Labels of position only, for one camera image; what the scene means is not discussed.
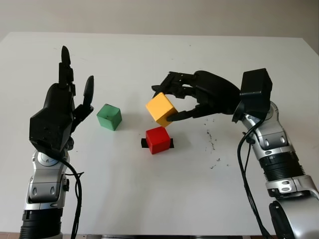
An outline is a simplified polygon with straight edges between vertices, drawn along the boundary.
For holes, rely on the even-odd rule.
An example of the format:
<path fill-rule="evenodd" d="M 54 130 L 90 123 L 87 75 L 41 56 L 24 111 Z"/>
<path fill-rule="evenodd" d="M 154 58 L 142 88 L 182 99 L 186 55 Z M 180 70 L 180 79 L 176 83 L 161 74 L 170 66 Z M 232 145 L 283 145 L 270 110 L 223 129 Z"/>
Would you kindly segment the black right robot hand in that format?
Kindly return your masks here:
<path fill-rule="evenodd" d="M 228 80 L 207 71 L 193 74 L 169 72 L 159 85 L 153 85 L 155 96 L 159 93 L 178 99 L 191 96 L 197 105 L 189 111 L 181 111 L 167 117 L 169 122 L 200 118 L 213 114 L 233 115 L 240 103 L 240 90 Z"/>

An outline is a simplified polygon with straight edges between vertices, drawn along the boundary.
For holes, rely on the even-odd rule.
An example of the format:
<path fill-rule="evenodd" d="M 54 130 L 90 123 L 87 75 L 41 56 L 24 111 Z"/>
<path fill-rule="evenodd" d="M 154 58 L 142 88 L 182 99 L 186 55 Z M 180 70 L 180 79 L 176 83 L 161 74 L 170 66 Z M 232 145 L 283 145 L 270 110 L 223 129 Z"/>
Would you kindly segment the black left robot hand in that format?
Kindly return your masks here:
<path fill-rule="evenodd" d="M 93 94 L 94 76 L 89 76 L 84 89 L 83 103 L 75 107 L 74 72 L 69 50 L 62 46 L 58 82 L 49 88 L 44 103 L 44 108 L 49 110 L 49 119 L 53 121 L 53 126 L 50 127 L 53 130 L 52 136 L 48 140 L 51 149 L 60 152 L 75 128 L 93 112 Z"/>

